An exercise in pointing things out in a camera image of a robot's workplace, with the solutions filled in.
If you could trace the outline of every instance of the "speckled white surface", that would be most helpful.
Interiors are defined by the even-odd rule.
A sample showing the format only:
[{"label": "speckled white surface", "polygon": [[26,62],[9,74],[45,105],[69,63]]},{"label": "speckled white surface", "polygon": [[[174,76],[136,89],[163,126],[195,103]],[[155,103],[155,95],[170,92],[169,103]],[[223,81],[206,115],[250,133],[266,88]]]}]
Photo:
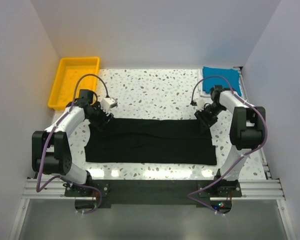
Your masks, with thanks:
[{"label": "speckled white surface", "polygon": [[[118,107],[111,110],[116,118],[196,119],[196,109],[190,105],[190,101],[197,82],[197,69],[101,69],[99,76],[106,82],[110,96],[118,101]],[[97,94],[100,98],[105,96],[101,83],[98,83]],[[56,112],[53,121],[61,113]],[[216,145],[217,166],[86,162],[84,147],[90,138],[87,120],[69,138],[72,161],[89,170],[94,179],[212,179],[225,162],[231,148],[231,119],[230,112],[223,111],[218,116],[218,122],[211,127],[212,142]],[[239,179],[266,179],[260,152],[255,152],[248,158]]]}]

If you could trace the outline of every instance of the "yellow tray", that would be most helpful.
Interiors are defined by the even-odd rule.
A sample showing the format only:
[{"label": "yellow tray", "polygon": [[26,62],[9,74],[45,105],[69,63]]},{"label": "yellow tray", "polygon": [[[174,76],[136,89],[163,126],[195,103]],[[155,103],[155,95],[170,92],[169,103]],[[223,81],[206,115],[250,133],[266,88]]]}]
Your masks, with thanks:
[{"label": "yellow tray", "polygon": [[[64,57],[61,58],[58,70],[56,71],[53,87],[51,90],[48,107],[56,111],[66,108],[72,101],[76,84],[80,77],[85,74],[98,74],[99,57]],[[87,76],[80,82],[76,91],[76,98],[80,89],[95,91],[97,79],[94,76]]]}]

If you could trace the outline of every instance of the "purple cable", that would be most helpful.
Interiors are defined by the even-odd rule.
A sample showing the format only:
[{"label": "purple cable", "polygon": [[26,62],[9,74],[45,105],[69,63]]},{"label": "purple cable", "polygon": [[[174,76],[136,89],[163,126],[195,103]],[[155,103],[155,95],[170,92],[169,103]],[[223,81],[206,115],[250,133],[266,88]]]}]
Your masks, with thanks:
[{"label": "purple cable", "polygon": [[246,105],[246,106],[248,106],[249,108],[251,108],[251,109],[252,109],[252,110],[260,117],[260,119],[261,119],[261,121],[262,121],[262,124],[263,124],[263,126],[264,126],[264,139],[263,139],[263,142],[262,142],[257,148],[255,148],[255,149],[253,149],[253,150],[251,150],[251,151],[248,151],[248,152],[246,152],[245,154],[243,154],[243,156],[239,157],[239,158],[233,163],[233,165],[232,165],[232,166],[231,166],[231,167],[230,167],[230,168],[229,168],[229,169],[228,169],[228,170],[227,170],[220,178],[218,178],[216,181],[212,182],[211,184],[205,186],[205,187],[202,188],[202,189],[199,189],[199,190],[197,190],[197,191],[191,192],[191,193],[189,193],[189,194],[187,195],[187,197],[188,197],[189,199],[191,199],[191,200],[193,200],[193,201],[196,201],[197,203],[200,203],[200,204],[204,205],[205,207],[207,207],[207,208],[209,208],[209,209],[215,211],[216,213],[222,215],[221,212],[216,211],[216,210],[213,209],[210,205],[204,203],[203,201],[200,201],[200,200],[198,200],[198,199],[192,197],[192,195],[194,195],[194,194],[199,194],[199,193],[201,193],[201,192],[203,192],[203,191],[205,191],[205,190],[207,190],[207,189],[213,187],[213,186],[216,185],[218,182],[220,182],[223,178],[225,178],[225,176],[226,176],[226,175],[227,175],[227,174],[228,174],[228,173],[229,173],[229,172],[230,172],[230,171],[231,171],[231,170],[232,170],[232,169],[233,169],[233,168],[234,168],[234,167],[235,167],[235,166],[236,166],[243,158],[244,158],[244,157],[249,156],[250,154],[252,154],[252,153],[258,151],[259,149],[261,149],[261,148],[266,144],[266,141],[267,141],[267,138],[268,138],[268,128],[267,128],[266,121],[265,121],[264,117],[261,115],[261,113],[260,113],[255,107],[253,107],[251,104],[249,104],[249,103],[247,103],[245,100],[243,100],[239,95],[235,94],[235,92],[234,92],[233,88],[231,87],[230,83],[229,83],[228,80],[227,80],[226,78],[224,78],[223,76],[212,75],[212,76],[204,77],[203,79],[201,79],[200,81],[198,81],[197,84],[194,86],[194,89],[193,89],[193,92],[192,92],[191,101],[194,100],[194,94],[195,94],[195,90],[196,90],[197,86],[198,86],[201,82],[203,82],[204,80],[209,79],[209,78],[221,78],[221,79],[225,80],[226,83],[229,85],[230,91],[231,91],[231,93],[234,95],[234,97],[235,97],[236,99],[238,99],[238,100],[239,100],[241,103],[243,103],[244,105]]},{"label": "purple cable", "polygon": [[[41,156],[41,162],[40,162],[40,167],[39,167],[39,172],[38,172],[38,176],[37,176],[37,182],[36,182],[36,192],[39,193],[41,192],[52,180],[56,179],[56,178],[60,178],[59,175],[57,176],[53,176],[52,178],[50,178],[48,181],[46,181],[45,184],[43,184],[41,187],[40,187],[40,184],[41,184],[41,179],[42,179],[42,174],[43,174],[43,171],[44,171],[44,164],[45,164],[45,159],[46,159],[46,153],[47,153],[47,149],[48,149],[48,145],[49,145],[49,142],[50,142],[50,139],[53,135],[53,133],[55,132],[56,128],[59,126],[59,124],[65,119],[65,117],[72,111],[74,105],[75,105],[75,100],[76,100],[76,94],[77,94],[77,90],[78,90],[78,87],[79,87],[79,83],[81,82],[82,79],[84,79],[85,77],[88,77],[88,76],[93,76],[93,77],[96,77],[98,78],[104,85],[105,87],[105,90],[106,90],[106,95],[108,95],[108,89],[106,87],[106,84],[105,82],[97,75],[93,74],[93,73],[88,73],[88,74],[85,74],[83,75],[82,77],[80,77],[80,79],[78,80],[78,82],[76,83],[75,85],[75,89],[74,89],[74,94],[73,94],[73,99],[72,99],[72,102],[71,102],[71,105],[70,105],[70,108],[69,108],[69,111],[65,112],[60,118],[59,120],[56,121],[55,125],[53,126],[53,128],[51,129],[51,132],[49,133],[48,137],[46,138],[45,140],[45,143],[44,143],[44,146],[43,146],[43,150],[42,150],[42,156]],[[86,188],[86,189],[92,189],[92,190],[95,190],[98,192],[98,195],[100,197],[100,200],[97,204],[97,206],[92,209],[92,210],[89,210],[87,212],[85,212],[84,214],[89,214],[89,213],[92,213],[94,212],[97,208],[99,208],[101,202],[102,202],[102,193],[99,189],[97,189],[96,187],[93,187],[93,186],[86,186],[86,185],[82,185],[82,184],[78,184],[78,183],[75,183],[73,182],[72,184],[78,186],[78,187],[81,187],[81,188]]]}]

